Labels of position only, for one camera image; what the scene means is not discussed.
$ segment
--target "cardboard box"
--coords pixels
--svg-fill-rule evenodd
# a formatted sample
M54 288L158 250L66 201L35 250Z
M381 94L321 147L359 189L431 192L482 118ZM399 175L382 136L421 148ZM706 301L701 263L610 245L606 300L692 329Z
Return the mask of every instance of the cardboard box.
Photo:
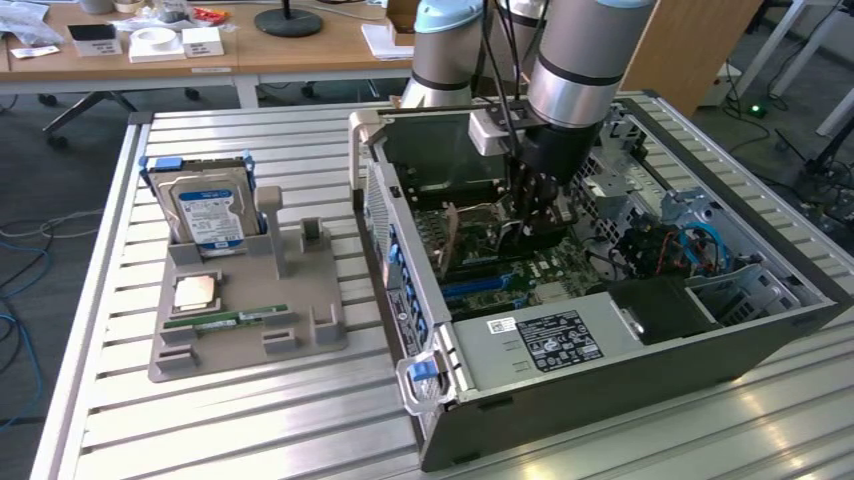
M119 55L122 43L113 25L69 25L69 32L82 57Z
M182 31L185 53L193 57L213 57L225 55L223 41L219 38L219 28L187 28Z
M389 0L386 22L398 47L415 46L415 16L419 0Z

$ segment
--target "blue pcie slot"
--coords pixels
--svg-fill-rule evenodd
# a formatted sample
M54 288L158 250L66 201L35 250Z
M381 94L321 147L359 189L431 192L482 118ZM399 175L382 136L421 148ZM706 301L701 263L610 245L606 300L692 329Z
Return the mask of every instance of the blue pcie slot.
M510 285L513 275L513 273L508 273L501 277L485 278L473 282L449 285L442 288L442 296L445 298L454 298L471 293L486 292L489 290L502 290L508 288L508 285Z

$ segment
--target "desk leg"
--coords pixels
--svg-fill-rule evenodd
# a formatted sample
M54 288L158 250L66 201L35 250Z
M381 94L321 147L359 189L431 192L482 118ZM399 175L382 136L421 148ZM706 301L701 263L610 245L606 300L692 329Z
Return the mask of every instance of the desk leg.
M818 130L816 130L816 133L818 133L822 137L833 137L840 131L842 122L852 115L854 115L854 88L828 116L828 119L822 122Z
M750 84L757 78L757 75L760 75L760 71L762 70L762 67L765 67L769 58L772 58L772 54L774 53L774 50L777 50L780 42L784 41L786 33L789 33L789 30L792 29L798 16L801 16L801 12L804 12L804 9L806 8L806 4L808 0L796 0L792 7L789 7L786 16L781 20L780 25L777 25L777 28L774 29L774 32L769 37L769 41L765 42L762 50L760 50L760 53L757 54L757 58L754 58L753 62L750 63L750 67L748 67L748 71L742 75L742 79L738 81L736 91L738 92L740 97L745 95L748 87L750 87Z
M255 87L259 85L258 75L238 75L234 78L241 108L258 108L258 93L255 91Z
M804 50L801 50L801 53L798 54L796 61L792 62L792 65L789 66L786 73L784 73L784 76L781 77L780 81L774 85L774 90L772 90L772 95L774 95L776 97L784 96L784 93L786 93L786 89L792 85L792 82L794 82L796 77L801 73L801 70L804 70L804 67L806 66L806 62L810 61L810 58L813 58L813 54L816 53L816 50L818 50L818 47L821 47L822 43L825 42L825 38L828 38L828 34L834 29L837 24L842 21L842 19L848 18L848 16L849 16L848 13L842 11L837 11L830 15L830 18L828 19L828 21L825 21L825 23L822 23L822 25L818 27L818 30L816 30L816 33L813 34L810 41L804 47Z

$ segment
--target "blue cable on floor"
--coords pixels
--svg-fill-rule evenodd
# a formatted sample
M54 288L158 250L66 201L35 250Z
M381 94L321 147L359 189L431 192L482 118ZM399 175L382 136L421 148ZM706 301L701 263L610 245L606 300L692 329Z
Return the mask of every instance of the blue cable on floor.
M35 278L12 292L7 293L6 295L0 295L0 298L7 299L18 295L19 293L22 293L24 290L32 287L39 280L42 280L42 278L44 277L44 274L49 272L49 269L51 268L51 254L47 252L47 250L43 250L40 248L19 247L3 241L0 241L0 247L8 248L10 250L36 252L40 254L40 256L44 257L44 268L42 269L39 274L35 276ZM24 327L24 325L11 315L0 314L0 318L10 324L11 328L18 329L18 334L24 340L27 354L30 355L30 361L32 362L32 369L36 375L36 394L32 400L30 401L30 403L27 404L27 406L19 412L19 414L15 415L15 417L12 417L3 425L0 425L0 433L2 433L10 426L12 426L12 424L18 421L18 419L27 416L30 411L39 405L39 400L42 400L42 393L44 391L44 383L42 380L42 369L39 368L36 351L32 347L32 341L30 340L30 332L27 331L27 327Z

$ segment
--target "hard drive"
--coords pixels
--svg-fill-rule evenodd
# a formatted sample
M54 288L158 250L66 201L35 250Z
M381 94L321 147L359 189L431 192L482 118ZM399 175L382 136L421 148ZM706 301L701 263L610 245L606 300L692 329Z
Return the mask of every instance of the hard drive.
M255 208L255 162L242 157L141 159L142 175L170 224L175 243L195 243L203 257L242 251L247 236L263 233Z

